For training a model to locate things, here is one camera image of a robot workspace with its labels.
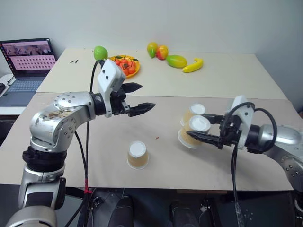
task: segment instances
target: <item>black floor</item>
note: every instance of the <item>black floor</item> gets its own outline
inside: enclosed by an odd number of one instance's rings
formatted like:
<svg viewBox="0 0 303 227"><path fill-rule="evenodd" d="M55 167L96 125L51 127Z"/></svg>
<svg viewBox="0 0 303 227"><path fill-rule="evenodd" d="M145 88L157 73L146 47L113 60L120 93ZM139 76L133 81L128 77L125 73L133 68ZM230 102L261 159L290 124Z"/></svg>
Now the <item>black floor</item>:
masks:
<svg viewBox="0 0 303 227"><path fill-rule="evenodd" d="M0 226L18 210L18 186L0 185ZM107 227L112 211L121 198L123 189L96 189L93 197L101 197L104 203L96 207L92 214L94 227ZM180 194L176 190L125 189L134 201L135 227L170 227L169 205L179 200L187 204L200 218L200 226L211 226L209 212L202 214L201 202L214 198L220 222L223 227L236 226L234 204L229 195L224 194ZM288 227L294 226L295 216L289 192L240 192L241 208L246 227ZM64 206L57 210L58 226L64 226L80 204L79 199L66 197ZM75 220L71 227L77 226Z"/></svg>

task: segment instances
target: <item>yellow banana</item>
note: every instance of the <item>yellow banana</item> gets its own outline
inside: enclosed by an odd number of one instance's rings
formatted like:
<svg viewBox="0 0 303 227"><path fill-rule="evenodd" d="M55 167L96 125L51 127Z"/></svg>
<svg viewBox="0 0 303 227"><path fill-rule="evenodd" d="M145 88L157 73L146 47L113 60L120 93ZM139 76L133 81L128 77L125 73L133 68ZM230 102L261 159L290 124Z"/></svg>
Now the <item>yellow banana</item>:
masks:
<svg viewBox="0 0 303 227"><path fill-rule="evenodd" d="M196 63L192 64L192 65L187 65L182 69L182 72L193 72L198 70L199 68L201 68L203 66L203 59L202 58L194 58L194 60L196 61Z"/></svg>

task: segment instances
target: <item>table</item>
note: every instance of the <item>table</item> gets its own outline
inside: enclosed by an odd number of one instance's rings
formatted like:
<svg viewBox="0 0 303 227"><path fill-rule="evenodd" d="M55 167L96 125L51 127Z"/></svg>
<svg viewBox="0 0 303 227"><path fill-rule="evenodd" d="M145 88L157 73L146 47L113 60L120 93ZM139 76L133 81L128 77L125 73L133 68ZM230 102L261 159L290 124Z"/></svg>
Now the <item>table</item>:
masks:
<svg viewBox="0 0 303 227"><path fill-rule="evenodd" d="M40 86L39 93L35 94L28 107L16 120L0 148L2 154L0 171L5 172L8 168L11 170L9 176L0 175L1 183L20 184L24 165L21 157L30 142L29 124L33 115L49 105L58 92L87 90L89 83L87 80L90 79L90 75L87 74L90 74L94 63L93 59L89 58L89 54L92 54L91 51L66 50ZM249 101L256 104L256 107L269 110L278 124L303 128L303 122L291 102L285 98L283 92L254 55L238 55L236 58L235 55L214 54L211 58L212 54L205 54L206 58L209 57L209 60L205 61L210 64L208 73L212 73L213 77L204 79L201 77L202 74L207 77L207 74L204 75L204 69L184 75L180 70L164 65L165 62L157 59L147 63L150 59L145 59L143 54L139 54L140 51L137 52L137 55L134 52L127 52L127 54L138 56L140 60L142 57L142 70L137 77L127 80L127 82L141 83L143 88L140 92L129 96L126 101L131 106L144 102L156 103L156 106L150 112L133 118L129 118L127 115L113 116L109 119L99 116L94 120L90 128L89 143L89 184L92 187L232 190L230 175L232 149L230 147L218 150L215 146L203 144L199 149L191 150L182 146L177 139L177 132L181 127L179 123L181 116L192 103L204 104L207 113L223 114L236 95L245 94L250 97ZM211 63L214 64L216 56L219 59L217 63L219 68L224 65L223 58L231 59L228 64L225 64L225 74L228 73L226 79L222 78L225 75L220 74L218 68L211 65ZM72 60L78 60L78 63L83 62L83 65L78 67L77 63L73 65L76 65L75 69L69 68L73 64L69 63ZM155 62L160 62L159 68L163 67L166 79L159 81L157 79L160 77L155 76L156 82L152 81L148 69L151 69L151 65ZM245 79L241 78L240 69L247 71L249 77L242 74ZM181 76L188 77L188 79L184 80L183 84L172 83L174 82L172 78L181 78ZM237 78L239 78L237 83L239 86L235 87L230 80L234 81ZM196 87L195 81L198 81L197 84L204 89L198 89L198 92L192 91L192 86ZM174 86L182 86L185 89L174 89ZM269 123L269 120L261 113L255 114L253 124L264 123ZM79 127L77 131L84 142L85 125ZM210 133L218 134L218 127L212 127ZM134 140L143 141L150 154L149 164L143 170L133 170L127 165L128 146ZM239 151L237 161L238 190L280 191L292 189L283 169L270 158L250 154L243 150ZM80 149L75 138L68 150L64 176L67 178L67 186L84 185Z"/></svg>
<svg viewBox="0 0 303 227"><path fill-rule="evenodd" d="M5 90L0 94L0 97L5 93L5 91L9 88L8 81L12 78L13 74L7 74L0 78L0 83L5 84ZM25 106L10 106L3 107L0 106L0 115L20 115L25 110Z"/></svg>

